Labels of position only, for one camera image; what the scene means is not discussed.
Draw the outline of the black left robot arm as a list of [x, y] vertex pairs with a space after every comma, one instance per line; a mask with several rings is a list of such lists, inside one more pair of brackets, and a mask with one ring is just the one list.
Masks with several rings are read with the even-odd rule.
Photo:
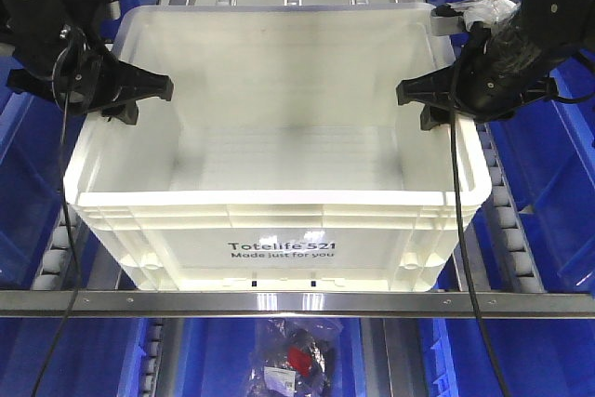
[[1, 49], [19, 64], [7, 87], [70, 115], [100, 112], [135, 125], [138, 101], [172, 98], [170, 77], [119, 60], [100, 25], [120, 0], [1, 0]]

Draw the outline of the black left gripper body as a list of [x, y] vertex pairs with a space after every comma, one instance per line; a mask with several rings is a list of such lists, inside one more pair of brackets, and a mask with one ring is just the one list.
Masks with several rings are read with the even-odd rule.
[[92, 51], [81, 29], [63, 24], [51, 32], [18, 32], [8, 24], [6, 47], [20, 64], [8, 72], [6, 86], [12, 92], [32, 94], [74, 115], [122, 113], [120, 105], [110, 105], [112, 98], [101, 96], [109, 92], [103, 59]]

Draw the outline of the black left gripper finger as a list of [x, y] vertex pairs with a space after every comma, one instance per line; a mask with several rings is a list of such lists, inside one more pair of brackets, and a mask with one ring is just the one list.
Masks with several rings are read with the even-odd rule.
[[139, 119], [139, 107], [135, 101], [108, 104], [101, 109], [101, 115], [110, 119], [117, 119], [125, 125], [135, 126]]
[[119, 61], [116, 69], [117, 88], [115, 102], [129, 102], [156, 97], [170, 101], [174, 83], [167, 75], [146, 71]]

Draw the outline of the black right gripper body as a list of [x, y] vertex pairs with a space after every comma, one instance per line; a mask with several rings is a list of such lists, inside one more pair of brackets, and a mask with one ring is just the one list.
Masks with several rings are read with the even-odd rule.
[[458, 104], [478, 122], [508, 119], [556, 89], [549, 73], [558, 55], [534, 44], [520, 27], [473, 35], [457, 63]]

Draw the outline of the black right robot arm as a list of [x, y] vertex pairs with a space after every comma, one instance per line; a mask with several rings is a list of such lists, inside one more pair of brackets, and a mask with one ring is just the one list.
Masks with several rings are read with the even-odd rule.
[[452, 65], [397, 86], [399, 104], [422, 104], [421, 129], [447, 124], [454, 113], [486, 123], [540, 100], [592, 98], [561, 96], [550, 74], [569, 59], [594, 71], [594, 0], [468, 0], [431, 14], [458, 20], [468, 40]]

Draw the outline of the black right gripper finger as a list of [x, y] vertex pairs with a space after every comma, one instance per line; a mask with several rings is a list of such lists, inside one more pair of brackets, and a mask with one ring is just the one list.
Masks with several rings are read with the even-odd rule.
[[396, 87], [397, 103], [421, 103], [435, 108], [461, 108], [456, 95], [457, 71], [454, 66], [402, 80]]
[[419, 116], [422, 131], [431, 131], [439, 126], [452, 126], [455, 121], [455, 109], [443, 110], [432, 106], [424, 106]]

